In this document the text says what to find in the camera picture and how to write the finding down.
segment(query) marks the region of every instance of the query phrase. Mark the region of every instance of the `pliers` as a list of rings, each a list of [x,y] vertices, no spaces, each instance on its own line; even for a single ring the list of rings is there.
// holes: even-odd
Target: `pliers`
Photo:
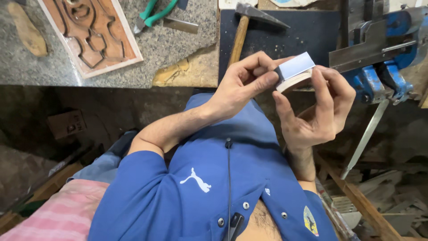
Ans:
[[[155,6],[157,1],[158,0],[150,0],[149,3],[147,4],[146,9],[144,10],[144,12],[140,13],[140,17],[137,18],[137,23],[135,24],[135,27],[134,27],[134,34],[140,33],[145,26],[152,27],[152,24],[156,20],[159,20],[160,18],[167,15],[174,8],[176,3],[178,2],[178,0],[172,0],[169,3],[169,5],[164,10],[162,10],[160,13],[157,13],[157,14],[149,17],[150,13],[152,12],[153,7]]]

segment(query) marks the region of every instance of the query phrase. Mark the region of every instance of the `pink striped towel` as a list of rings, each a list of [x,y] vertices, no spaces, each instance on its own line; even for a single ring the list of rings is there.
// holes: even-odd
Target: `pink striped towel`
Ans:
[[[74,179],[0,241],[85,241],[108,183]]]

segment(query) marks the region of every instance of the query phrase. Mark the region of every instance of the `black mat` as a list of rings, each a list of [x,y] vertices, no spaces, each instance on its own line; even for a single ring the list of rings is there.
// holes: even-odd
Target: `black mat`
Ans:
[[[336,11],[265,11],[288,24],[283,30],[250,20],[241,59],[263,50],[273,59],[309,53],[315,64],[328,66],[328,52],[336,50],[340,15]],[[239,16],[234,10],[220,12],[219,83],[223,79],[235,39]]]

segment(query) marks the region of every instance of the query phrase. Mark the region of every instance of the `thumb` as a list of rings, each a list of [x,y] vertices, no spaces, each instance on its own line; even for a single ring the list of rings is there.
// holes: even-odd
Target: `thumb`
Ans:
[[[278,113],[279,119],[281,120],[281,123],[286,123],[289,126],[294,125],[296,117],[287,97],[285,97],[279,91],[274,91],[272,95],[275,99],[276,111]]]
[[[274,86],[278,82],[278,79],[279,77],[276,72],[269,71],[263,74],[262,76],[259,76],[253,82],[244,86],[244,88],[246,88],[248,95],[250,95],[251,97],[255,97],[261,92]]]

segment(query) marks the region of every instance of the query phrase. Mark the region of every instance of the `granite countertop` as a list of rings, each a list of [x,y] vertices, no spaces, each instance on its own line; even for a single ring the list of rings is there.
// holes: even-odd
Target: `granite countertop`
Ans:
[[[148,1],[119,0],[131,29]],[[0,84],[150,88],[158,69],[216,42],[217,1],[189,0],[185,11],[176,6],[168,16],[198,24],[198,34],[163,27],[163,21],[159,20],[136,37],[144,61],[82,79],[37,0],[27,0],[24,11],[45,38],[46,57],[34,56],[22,44],[7,3],[8,0],[0,0]],[[170,0],[158,1],[153,12],[161,11],[169,3]]]

